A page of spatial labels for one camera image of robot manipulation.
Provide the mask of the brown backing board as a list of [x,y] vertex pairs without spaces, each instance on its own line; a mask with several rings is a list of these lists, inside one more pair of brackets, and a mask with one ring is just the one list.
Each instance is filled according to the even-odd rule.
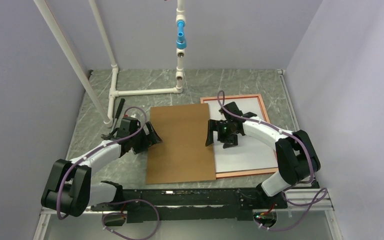
[[146,184],[216,179],[214,150],[206,146],[209,119],[206,103],[150,108],[150,122],[162,143],[148,149]]

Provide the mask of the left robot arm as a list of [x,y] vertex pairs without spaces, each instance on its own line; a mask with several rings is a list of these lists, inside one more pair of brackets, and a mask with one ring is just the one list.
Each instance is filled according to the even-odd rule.
[[139,154],[163,141],[150,121],[142,125],[127,115],[102,139],[87,153],[70,160],[58,159],[53,164],[40,202],[44,208],[56,210],[60,219],[78,217],[87,207],[99,204],[119,209],[125,200],[123,186],[107,180],[92,184],[92,176],[128,152]]

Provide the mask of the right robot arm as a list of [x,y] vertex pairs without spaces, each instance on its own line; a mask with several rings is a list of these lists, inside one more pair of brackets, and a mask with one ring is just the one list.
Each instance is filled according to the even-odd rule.
[[207,122],[206,146],[214,142],[223,148],[236,147],[239,135],[251,137],[274,150],[278,171],[258,185],[256,203],[269,207],[280,192],[303,183],[306,178],[313,179],[321,169],[321,163],[304,130],[290,131],[277,127],[254,112],[243,113],[235,102],[221,106],[219,112],[224,119],[209,119]]

